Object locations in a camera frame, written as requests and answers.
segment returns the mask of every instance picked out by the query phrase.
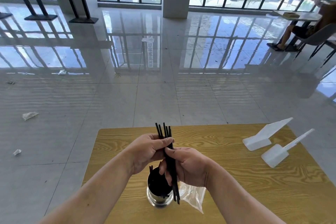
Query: white plastic scoop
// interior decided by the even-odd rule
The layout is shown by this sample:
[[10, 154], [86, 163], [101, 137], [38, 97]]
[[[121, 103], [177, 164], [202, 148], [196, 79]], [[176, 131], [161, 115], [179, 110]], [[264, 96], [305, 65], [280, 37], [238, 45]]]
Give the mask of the white plastic scoop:
[[304, 133], [303, 135], [299, 136], [295, 140], [291, 141], [285, 147], [282, 147], [279, 144], [276, 144], [271, 149], [266, 151], [264, 154], [261, 155], [261, 158], [269, 165], [271, 168], [276, 167], [281, 161], [283, 161], [289, 154], [288, 150], [293, 148], [300, 142], [303, 138], [313, 132], [315, 129], [311, 129]]
[[269, 138], [278, 132], [284, 125], [290, 122], [293, 118], [288, 118], [285, 120], [280, 120], [271, 124], [264, 126], [255, 136], [245, 138], [243, 143], [250, 150], [254, 151], [261, 147], [271, 144]]

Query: wood grain tabletop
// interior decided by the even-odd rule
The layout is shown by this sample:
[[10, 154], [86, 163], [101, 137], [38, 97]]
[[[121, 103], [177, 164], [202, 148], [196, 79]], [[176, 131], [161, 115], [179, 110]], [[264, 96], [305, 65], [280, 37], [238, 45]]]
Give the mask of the wood grain tabletop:
[[[336, 188], [301, 143], [289, 150], [290, 155], [275, 168], [270, 168], [261, 158], [272, 145], [255, 151], [244, 146], [242, 140], [264, 126], [225, 124], [171, 128], [174, 146], [193, 147], [215, 160], [286, 223], [336, 223]], [[100, 129], [83, 184], [130, 142], [148, 133], [156, 133], [156, 128]], [[285, 126], [271, 137], [271, 142], [284, 146], [295, 138]], [[154, 208], [146, 197], [148, 174], [146, 167], [131, 177], [106, 223], [225, 223], [208, 191], [202, 205], [204, 214], [185, 201], [181, 201], [181, 205], [173, 201], [164, 209]]]

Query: tiled floor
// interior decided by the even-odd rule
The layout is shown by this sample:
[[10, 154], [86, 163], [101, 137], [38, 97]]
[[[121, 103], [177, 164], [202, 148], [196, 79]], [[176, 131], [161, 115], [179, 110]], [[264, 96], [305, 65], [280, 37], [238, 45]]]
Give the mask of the tiled floor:
[[297, 59], [271, 52], [266, 43], [286, 21], [101, 9], [83, 25], [53, 6], [53, 22], [23, 20], [21, 5], [6, 10], [14, 16], [0, 22], [0, 223], [34, 223], [76, 191], [100, 128], [294, 117], [296, 135], [317, 130], [303, 144], [336, 183], [336, 56], [321, 68], [328, 47], [309, 61], [309, 47]]

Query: gray chair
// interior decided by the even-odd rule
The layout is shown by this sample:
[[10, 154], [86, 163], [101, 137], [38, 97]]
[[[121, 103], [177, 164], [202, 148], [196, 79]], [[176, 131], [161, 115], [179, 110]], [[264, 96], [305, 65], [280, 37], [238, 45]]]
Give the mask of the gray chair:
[[305, 47], [305, 45], [309, 44], [309, 45], [316, 46], [315, 50], [309, 57], [309, 60], [310, 60], [322, 48], [326, 40], [328, 40], [328, 38], [331, 37], [335, 33], [336, 33], [336, 23], [330, 23], [308, 38], [300, 38], [298, 36], [295, 36], [296, 38], [301, 40], [301, 44], [302, 44], [295, 58], [299, 56], [299, 54], [302, 52], [302, 49]]

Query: hand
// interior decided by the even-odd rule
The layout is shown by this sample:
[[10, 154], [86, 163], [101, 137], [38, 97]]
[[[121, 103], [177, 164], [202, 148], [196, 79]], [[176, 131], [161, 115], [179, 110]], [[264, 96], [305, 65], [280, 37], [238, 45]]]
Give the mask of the hand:
[[163, 149], [174, 142], [172, 137], [159, 139], [158, 135], [142, 135], [123, 151], [133, 162], [133, 175], [141, 172], [150, 162], [164, 159]]
[[[175, 159], [176, 172], [180, 181], [196, 187], [206, 187], [213, 160], [193, 148], [176, 147], [174, 150], [165, 148], [165, 152]], [[165, 159], [160, 163], [159, 169], [160, 175], [165, 174], [168, 184], [171, 185], [172, 179], [167, 171]]]

